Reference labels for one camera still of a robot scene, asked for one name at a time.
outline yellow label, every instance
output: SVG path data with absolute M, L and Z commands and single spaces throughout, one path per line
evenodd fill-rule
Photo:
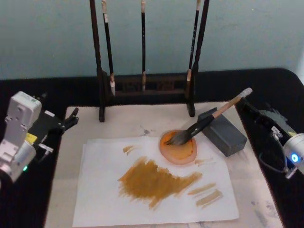
M 288 132 L 291 136 L 295 136 L 296 133 L 295 132 Z
M 36 141 L 37 136 L 27 133 L 27 136 L 25 137 L 25 140 L 28 141 L 29 144 L 33 145 L 34 142 Z

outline white brush cap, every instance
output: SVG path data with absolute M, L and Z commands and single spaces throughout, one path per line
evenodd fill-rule
M 244 98 L 252 93 L 252 88 L 244 89 L 242 93 L 239 94 L 240 97 Z

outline cable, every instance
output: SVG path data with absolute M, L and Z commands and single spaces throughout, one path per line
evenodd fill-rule
M 263 161 L 263 159 L 262 159 L 263 153 L 260 153 L 258 159 L 260 160 L 260 162 L 261 162 L 263 165 L 265 165 L 266 167 L 268 167 L 268 168 L 271 169 L 272 171 L 275 171 L 275 172 L 278 172 L 278 173 L 287 173 L 287 172 L 288 172 L 287 158 L 286 158 L 286 156 L 285 156 L 285 154 L 284 154 L 283 146 L 282 146 L 282 144 L 280 143 L 279 136 L 278 136 L 277 134 L 275 134 L 275 133 L 272 133 L 271 136 L 275 139 L 275 141 L 279 144 L 279 146 L 280 146 L 280 148 L 281 148 L 281 152 L 282 152 L 282 155 L 283 155 L 283 157 L 284 157 L 284 168 L 283 168 L 282 170 L 278 170 L 278 169 L 274 168 L 273 166 L 267 164 L 267 163 L 266 163 L 265 161 Z
M 35 162 L 37 163 L 37 164 L 39 164 L 39 163 L 41 163 L 41 162 L 43 162 L 46 158 L 47 158 L 47 156 L 50 154 L 50 152 L 49 151 L 46 151 L 45 153 L 44 153 L 44 155 L 42 156 L 42 158 L 40 158 L 39 160 L 37 159 L 37 158 L 34 158 L 34 160 L 35 160 Z

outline black table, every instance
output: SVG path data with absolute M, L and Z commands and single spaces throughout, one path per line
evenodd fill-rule
M 304 86 L 298 77 L 285 69 L 233 70 L 199 73 L 196 79 L 196 102 L 224 101 L 236 91 L 251 87 L 248 100 L 258 109 L 266 102 L 279 110 L 298 133 L 304 132 Z M 44 109 L 64 118 L 68 106 L 98 106 L 98 84 L 95 77 L 71 77 L 0 81 L 0 139 L 9 99 L 18 91 L 30 95 L 48 92 Z M 183 96 L 159 95 L 142 98 L 121 97 L 114 104 L 180 103 Z M 245 114 L 239 113 L 256 155 L 278 148 L 267 140 L 267 134 Z M 48 145 L 58 148 L 59 137 L 50 137 Z M 10 191 L 0 193 L 1 228 L 39 228 L 45 221 L 58 150 L 40 166 L 31 164 Z M 297 171 L 292 179 L 261 166 L 277 210 L 287 228 L 304 227 L 304 176 Z

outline blue light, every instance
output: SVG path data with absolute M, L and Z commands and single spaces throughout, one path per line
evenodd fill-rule
M 299 161 L 299 156 L 296 155 L 295 153 L 291 154 L 291 160 L 293 162 L 298 162 Z

